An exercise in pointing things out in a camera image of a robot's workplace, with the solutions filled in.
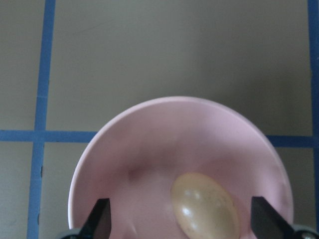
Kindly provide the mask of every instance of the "egg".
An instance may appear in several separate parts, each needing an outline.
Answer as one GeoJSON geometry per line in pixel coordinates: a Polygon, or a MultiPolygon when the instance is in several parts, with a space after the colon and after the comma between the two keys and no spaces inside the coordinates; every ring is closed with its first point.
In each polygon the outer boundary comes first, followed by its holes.
{"type": "Polygon", "coordinates": [[[190,239],[239,239],[240,222],[232,198],[211,177],[182,174],[170,196],[175,218],[190,239]]]}

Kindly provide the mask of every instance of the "vertical blue tape strip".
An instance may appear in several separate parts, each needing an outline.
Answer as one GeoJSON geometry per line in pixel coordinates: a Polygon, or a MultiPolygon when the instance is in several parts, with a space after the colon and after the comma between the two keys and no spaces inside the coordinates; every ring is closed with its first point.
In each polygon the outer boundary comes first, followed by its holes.
{"type": "MultiPolygon", "coordinates": [[[[311,93],[312,93],[312,116],[313,137],[317,141],[319,137],[319,9],[318,0],[308,0],[308,23],[309,45],[311,65],[311,93]]],[[[314,149],[315,170],[315,196],[316,196],[316,219],[319,230],[319,150],[314,149]]]]}
{"type": "MultiPolygon", "coordinates": [[[[45,130],[47,100],[49,90],[51,49],[53,40],[55,0],[46,0],[44,7],[41,54],[38,77],[38,90],[36,97],[36,110],[34,130],[45,130]]],[[[44,156],[44,139],[37,138],[33,143],[31,177],[29,190],[28,226],[27,239],[37,239],[39,237],[38,217],[40,213],[41,201],[41,168],[44,156]]]]}

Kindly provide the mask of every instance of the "metal screw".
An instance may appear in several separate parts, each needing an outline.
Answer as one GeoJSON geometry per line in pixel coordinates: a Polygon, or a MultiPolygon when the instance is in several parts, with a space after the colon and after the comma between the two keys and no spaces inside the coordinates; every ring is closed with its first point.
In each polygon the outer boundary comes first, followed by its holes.
{"type": "Polygon", "coordinates": [[[303,239],[316,239],[315,235],[312,233],[302,233],[301,237],[303,239]]]}

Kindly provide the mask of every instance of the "pink bowl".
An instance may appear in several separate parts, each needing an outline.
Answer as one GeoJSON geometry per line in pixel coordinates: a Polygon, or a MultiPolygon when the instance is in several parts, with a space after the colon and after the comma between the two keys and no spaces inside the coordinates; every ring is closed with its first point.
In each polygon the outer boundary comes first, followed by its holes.
{"type": "Polygon", "coordinates": [[[187,239],[169,194],[175,178],[185,172],[206,174],[230,193],[241,239],[254,238],[252,196],[264,196],[293,221],[285,168],[252,123],[212,101],[167,97],[124,111],[88,144],[71,183],[69,226],[81,227],[96,200],[110,198],[110,239],[187,239]]]}

